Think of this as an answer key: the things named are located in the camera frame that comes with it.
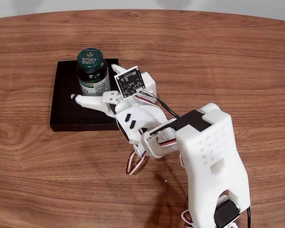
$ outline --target wire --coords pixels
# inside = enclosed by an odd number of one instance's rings
[[[247,208],[247,228],[251,227],[251,211],[250,207]]]
[[[195,226],[193,225],[193,221],[190,220],[190,219],[188,219],[188,218],[185,216],[185,213],[188,212],[188,211],[189,211],[189,210],[184,210],[184,211],[181,213],[180,216],[181,216],[182,220],[185,221],[185,223],[187,223],[187,224],[189,224],[189,225],[195,227]]]
[[[137,95],[135,95],[134,97],[138,100],[141,100],[143,102],[150,103],[150,104],[154,105],[154,103],[152,101],[149,101],[148,99],[142,98],[142,97],[137,96]]]
[[[136,154],[135,151],[133,151],[130,154],[130,156],[129,156],[127,169],[126,169],[126,172],[125,172],[128,175],[132,175],[140,167],[140,165],[142,164],[144,158],[146,157],[146,152],[144,152],[142,154],[142,157],[138,160],[138,162],[133,166],[133,168],[131,168],[131,163],[132,163],[132,160],[133,160],[133,157],[134,157],[135,154]]]
[[[152,93],[149,93],[145,90],[141,90],[139,91],[140,94],[143,94],[145,96],[149,96],[152,97],[154,99],[156,99],[163,107],[164,109],[166,109],[171,115],[173,115],[176,118],[180,118],[179,115],[177,115],[173,110],[171,110],[161,99],[159,99],[157,96],[153,95]]]
[[[158,143],[161,147],[167,147],[167,146],[172,146],[172,145],[175,145],[177,144],[176,142],[176,139],[171,139],[171,140],[168,140],[168,141],[165,141],[165,142],[161,142],[161,143]]]

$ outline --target bottle label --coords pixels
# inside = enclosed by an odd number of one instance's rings
[[[110,88],[110,79],[109,72],[104,77],[103,80],[96,83],[87,83],[79,79],[81,91],[83,95],[88,96],[102,96],[104,91],[109,91]]]

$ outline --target black square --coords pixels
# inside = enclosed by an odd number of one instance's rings
[[[111,90],[118,87],[114,79],[116,73],[111,64],[119,64],[117,58],[105,59],[109,68]],[[76,75],[77,62],[59,61],[57,63],[50,126],[54,132],[79,132],[118,130],[115,119],[106,114],[83,108],[70,98],[71,94],[81,94]]]

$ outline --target green bottle cap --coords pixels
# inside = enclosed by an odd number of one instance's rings
[[[95,73],[103,66],[104,56],[100,50],[91,47],[82,50],[77,57],[77,63],[84,72]]]

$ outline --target circuit board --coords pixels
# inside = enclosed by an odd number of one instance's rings
[[[137,93],[139,90],[145,89],[142,74],[136,66],[120,75],[116,75],[115,80],[124,99]]]

